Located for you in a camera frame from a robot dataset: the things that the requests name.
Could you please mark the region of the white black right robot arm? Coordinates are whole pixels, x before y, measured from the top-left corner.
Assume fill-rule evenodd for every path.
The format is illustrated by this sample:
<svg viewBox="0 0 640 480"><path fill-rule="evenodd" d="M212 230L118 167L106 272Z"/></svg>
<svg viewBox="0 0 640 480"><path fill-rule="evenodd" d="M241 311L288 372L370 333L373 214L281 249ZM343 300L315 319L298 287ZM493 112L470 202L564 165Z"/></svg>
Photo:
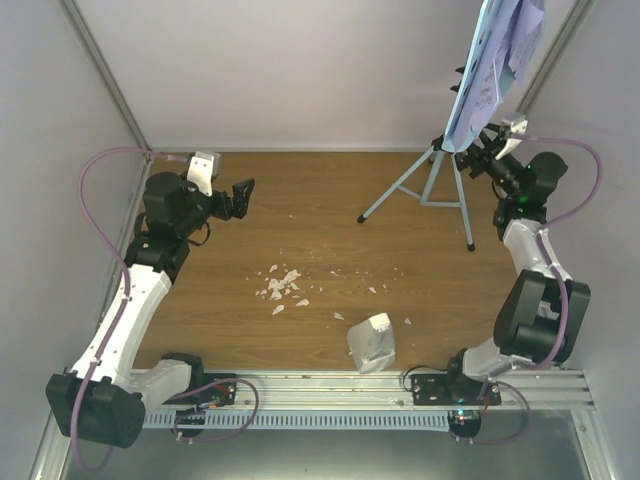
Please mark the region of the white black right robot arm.
<svg viewBox="0 0 640 480"><path fill-rule="evenodd" d="M498 198L493 225L517 273L492 337L449 360L442 388L456 405L482 400L490 382L509 371L565 362L591 299L589 286L562 267L549 239L546 203L568 167L553 152L521 164L512 152L526 126L525 119L488 124L496 135L481 132L478 144L455 157L457 167L468 169L471 177L485 173L491 178Z"/></svg>

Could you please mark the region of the sheet music papers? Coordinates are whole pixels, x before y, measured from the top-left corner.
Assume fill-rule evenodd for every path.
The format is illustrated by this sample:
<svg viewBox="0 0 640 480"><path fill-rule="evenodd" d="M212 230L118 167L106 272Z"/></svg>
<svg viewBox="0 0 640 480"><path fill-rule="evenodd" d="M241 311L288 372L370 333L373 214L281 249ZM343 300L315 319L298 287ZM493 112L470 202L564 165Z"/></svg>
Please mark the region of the sheet music papers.
<svg viewBox="0 0 640 480"><path fill-rule="evenodd" d="M517 81L523 83L546 17L545 1L502 1L472 83L469 132L485 127L504 96Z"/></svg>

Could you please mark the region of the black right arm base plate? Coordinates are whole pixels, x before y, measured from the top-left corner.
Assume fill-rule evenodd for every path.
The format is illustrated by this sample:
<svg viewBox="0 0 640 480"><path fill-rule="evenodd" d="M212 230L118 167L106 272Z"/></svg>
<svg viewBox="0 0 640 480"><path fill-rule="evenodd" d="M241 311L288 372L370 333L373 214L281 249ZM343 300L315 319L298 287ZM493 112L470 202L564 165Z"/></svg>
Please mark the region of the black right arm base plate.
<svg viewBox="0 0 640 480"><path fill-rule="evenodd" d="M497 384L489 384L482 389L483 383L460 377L449 378L444 373L417 373L410 375L411 394L415 406L452 406L470 407L502 404L500 389Z"/></svg>

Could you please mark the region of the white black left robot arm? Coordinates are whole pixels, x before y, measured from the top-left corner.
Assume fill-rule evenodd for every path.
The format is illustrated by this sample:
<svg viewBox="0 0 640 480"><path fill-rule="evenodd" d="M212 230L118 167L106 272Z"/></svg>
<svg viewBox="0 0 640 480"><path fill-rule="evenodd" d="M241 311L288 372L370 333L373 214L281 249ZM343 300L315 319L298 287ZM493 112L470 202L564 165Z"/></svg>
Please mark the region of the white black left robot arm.
<svg viewBox="0 0 640 480"><path fill-rule="evenodd" d="M165 403L185 403L190 413L233 394L207 386L200 357L169 353L141 375L132 372L155 311L174 285L195 241L213 219L241 219L255 182L216 191L187 174L161 172L148 178L123 276L105 318L81 358L53 375L46 397L61 433L74 441L128 448L146 414Z"/></svg>

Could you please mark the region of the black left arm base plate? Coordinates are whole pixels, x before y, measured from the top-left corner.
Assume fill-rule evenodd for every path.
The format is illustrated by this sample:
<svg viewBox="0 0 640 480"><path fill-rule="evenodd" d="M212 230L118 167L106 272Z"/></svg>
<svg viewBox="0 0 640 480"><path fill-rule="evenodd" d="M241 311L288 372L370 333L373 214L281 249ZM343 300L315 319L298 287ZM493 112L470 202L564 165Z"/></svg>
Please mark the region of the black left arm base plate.
<svg viewBox="0 0 640 480"><path fill-rule="evenodd" d="M223 379L235 378L235 373L208 373L205 372L200 379L193 377L186 389L191 392L196 388L208 385L210 383ZM184 398L171 398L165 402L166 405L196 405L204 408L215 408L233 405L235 403L235 390L237 383L235 381L229 383L220 383L216 386L209 387L197 394L192 394Z"/></svg>

